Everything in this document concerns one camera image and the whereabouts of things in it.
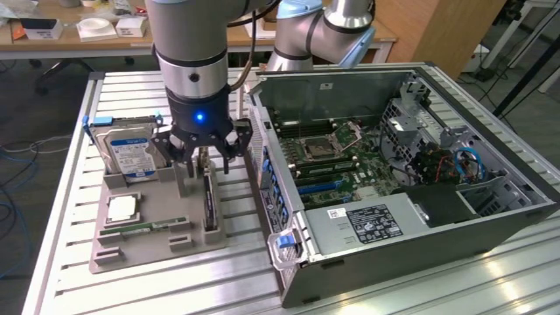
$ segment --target barcode label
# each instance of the barcode label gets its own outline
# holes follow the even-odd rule
[[[345,217],[346,216],[346,209],[345,208],[330,209],[328,211],[328,214],[329,214],[329,218],[332,218],[332,219]]]

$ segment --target metal slotted table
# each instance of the metal slotted table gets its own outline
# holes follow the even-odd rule
[[[526,155],[526,143],[433,67],[428,73],[461,100],[492,132],[556,189],[548,173]],[[229,80],[236,80],[232,70]],[[448,125],[461,123],[445,104],[432,109]],[[250,196],[242,160],[228,175],[218,170],[226,248],[90,274],[93,227],[102,162],[81,129],[81,116],[134,117],[158,111],[169,122],[158,72],[94,73],[88,82],[54,205],[44,235],[24,314],[560,314],[560,216],[521,230],[484,255],[290,309],[280,293]],[[236,96],[230,96],[236,113]],[[217,167],[221,159],[210,155]]]

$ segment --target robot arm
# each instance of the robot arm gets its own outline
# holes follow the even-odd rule
[[[228,161],[242,156],[252,136],[248,119],[229,117],[228,22],[276,3],[272,0],[146,0],[153,55],[164,76],[172,114],[170,133],[182,141],[174,160],[193,175],[196,147],[214,146]],[[370,39],[372,0],[282,0],[269,70],[312,68],[312,54],[349,68],[361,60]],[[225,137],[236,130],[237,140]]]

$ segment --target blue cable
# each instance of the blue cable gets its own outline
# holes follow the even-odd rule
[[[0,204],[5,205],[9,209],[12,209],[14,211],[16,216],[18,217],[18,223],[21,225],[21,229],[24,231],[25,243],[26,243],[26,250],[25,250],[25,254],[24,254],[21,260],[2,274],[0,274],[0,280],[1,280],[2,277],[5,277],[8,274],[10,274],[29,260],[29,256],[32,254],[32,240],[30,240],[30,237],[29,237],[29,229],[26,228],[26,221],[25,221],[24,214],[21,213],[21,211],[17,209],[17,207],[12,207],[12,205],[5,203],[5,202],[0,201]]]
[[[462,176],[466,176],[466,173],[462,171],[461,165],[458,163],[458,154],[460,152],[468,152],[474,156],[474,159],[477,161],[477,167],[480,167],[480,174],[482,178],[485,177],[485,168],[482,164],[482,159],[480,159],[478,153],[472,148],[458,148],[457,151],[453,153],[453,161],[454,161],[454,168],[457,169],[458,173]]]
[[[30,159],[16,159],[14,157],[6,156],[2,153],[0,153],[0,157],[2,157],[4,159],[9,161],[28,163],[32,165],[32,172],[29,173],[29,176],[21,182],[14,184],[9,189],[6,188],[6,192],[13,192],[20,186],[26,184],[33,179],[34,175],[37,174],[38,167],[37,167],[37,164]]]

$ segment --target floor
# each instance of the floor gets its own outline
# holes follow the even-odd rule
[[[504,29],[504,26],[492,27],[482,42],[486,47],[494,45]],[[504,53],[509,51],[513,44],[524,36],[524,31],[518,30],[502,51]],[[536,43],[517,68],[508,70],[508,79],[501,79],[489,93],[494,102],[502,100],[546,47],[546,43]],[[133,66],[126,66],[122,58],[96,58],[86,61],[97,71],[104,72],[157,69],[152,57],[141,56],[134,59],[136,63]],[[4,63],[8,66],[12,64],[10,61],[4,61]],[[29,82],[33,81],[41,71],[54,61],[42,60],[42,63],[41,69],[33,69],[25,60],[20,60],[12,70],[0,74],[0,144],[21,140],[37,141],[72,132],[88,74],[77,66],[70,66],[49,81],[49,94],[37,96],[29,88]],[[541,70],[533,82],[540,82],[558,65],[560,58],[556,56]],[[465,82],[474,81],[468,75],[461,75],[461,79]],[[492,82],[493,80],[485,83],[478,82],[477,84],[482,89],[488,89]],[[482,96],[484,92],[474,84],[461,84],[461,86],[476,98]],[[533,86],[534,83],[528,86],[525,92]],[[486,98],[482,100],[482,104],[492,108]],[[557,167],[560,167],[560,146],[554,136],[560,135],[560,124],[556,123],[560,121],[558,106],[560,83],[554,84],[546,94],[534,92],[508,116],[509,122],[521,138]],[[49,143],[41,149],[53,150],[64,148],[66,145],[68,141],[60,140]],[[28,152],[13,155],[13,157],[28,159],[32,158],[32,154]],[[10,193],[26,219],[33,255],[22,267],[0,280],[0,310],[5,315],[21,312],[64,161],[65,153],[41,154],[37,158],[38,171],[36,177],[18,190]],[[0,182],[5,181],[21,166],[22,164],[17,162],[0,159]],[[0,222],[0,233],[5,231],[8,225],[8,221]],[[25,252],[24,249],[24,233],[21,228],[16,226],[9,236],[1,241],[0,272],[8,270],[18,262]]]

